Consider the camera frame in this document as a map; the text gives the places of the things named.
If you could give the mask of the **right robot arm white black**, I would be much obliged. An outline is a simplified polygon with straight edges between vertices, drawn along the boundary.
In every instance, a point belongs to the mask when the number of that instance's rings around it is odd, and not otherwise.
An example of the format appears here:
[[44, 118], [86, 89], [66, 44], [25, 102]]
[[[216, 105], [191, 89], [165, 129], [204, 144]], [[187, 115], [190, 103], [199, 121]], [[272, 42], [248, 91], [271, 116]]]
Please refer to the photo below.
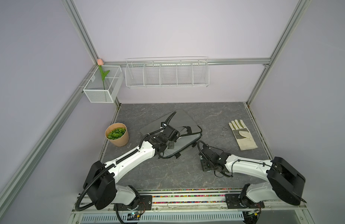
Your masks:
[[256, 160], [242, 158], [222, 151], [199, 141], [197, 143], [203, 171], [213, 171], [219, 178], [233, 178], [235, 173], [261, 179], [259, 184], [247, 183], [237, 196], [243, 208], [257, 208], [262, 202], [282, 200], [299, 206], [304, 203], [302, 198], [306, 179], [292, 165], [281, 157], [272, 160]]

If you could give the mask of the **grey laptop bag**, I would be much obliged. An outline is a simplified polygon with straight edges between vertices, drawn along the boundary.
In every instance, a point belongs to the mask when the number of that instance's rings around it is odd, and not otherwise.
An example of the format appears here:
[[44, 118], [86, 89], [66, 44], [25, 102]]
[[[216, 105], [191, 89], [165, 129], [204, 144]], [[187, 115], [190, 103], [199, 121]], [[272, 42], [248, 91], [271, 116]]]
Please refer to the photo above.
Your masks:
[[[180, 136], [176, 142], [169, 141], [164, 152], [157, 153], [153, 146], [153, 137], [159, 135], [159, 133], [165, 129], [166, 125], [170, 125], [177, 129]], [[185, 111], [180, 109], [148, 124], [140, 130], [140, 133], [143, 135], [143, 139], [139, 144], [140, 147], [145, 147], [146, 142], [148, 142], [155, 150], [155, 155], [158, 155], [159, 158], [167, 159], [173, 156], [178, 158], [182, 150], [189, 146], [194, 147], [202, 136], [202, 129]]]

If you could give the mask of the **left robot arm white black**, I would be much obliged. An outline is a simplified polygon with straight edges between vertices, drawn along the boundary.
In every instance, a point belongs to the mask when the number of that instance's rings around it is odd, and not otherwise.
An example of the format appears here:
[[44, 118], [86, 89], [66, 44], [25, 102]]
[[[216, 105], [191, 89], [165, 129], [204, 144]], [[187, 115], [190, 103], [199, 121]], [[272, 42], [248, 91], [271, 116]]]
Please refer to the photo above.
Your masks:
[[76, 201], [75, 211], [84, 211], [92, 206], [101, 210], [111, 203], [123, 204], [130, 210], [138, 208], [140, 194], [137, 190], [131, 185], [117, 183], [142, 162], [163, 153], [168, 142], [176, 142], [180, 135], [177, 129], [164, 124], [161, 129], [144, 135], [137, 147], [121, 157], [106, 163], [95, 162]]

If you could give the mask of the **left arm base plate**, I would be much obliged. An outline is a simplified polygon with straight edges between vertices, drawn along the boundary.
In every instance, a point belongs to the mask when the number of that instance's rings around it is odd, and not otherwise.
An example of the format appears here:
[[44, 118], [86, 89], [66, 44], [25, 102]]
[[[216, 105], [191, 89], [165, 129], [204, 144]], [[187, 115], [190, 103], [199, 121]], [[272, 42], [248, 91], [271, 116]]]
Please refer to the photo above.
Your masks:
[[118, 203], [114, 205], [114, 210], [116, 208], [118, 211], [150, 211], [153, 205], [152, 195], [142, 195], [136, 197], [130, 204], [124, 205]]

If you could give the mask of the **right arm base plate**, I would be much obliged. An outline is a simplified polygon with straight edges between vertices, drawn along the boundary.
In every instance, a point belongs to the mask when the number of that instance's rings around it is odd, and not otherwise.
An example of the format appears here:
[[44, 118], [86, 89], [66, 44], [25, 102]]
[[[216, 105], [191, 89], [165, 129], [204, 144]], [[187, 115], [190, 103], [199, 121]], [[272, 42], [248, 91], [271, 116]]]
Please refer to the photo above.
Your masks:
[[262, 209], [265, 208], [264, 202], [255, 203], [247, 197], [240, 198], [239, 194], [226, 194], [225, 202], [228, 209]]

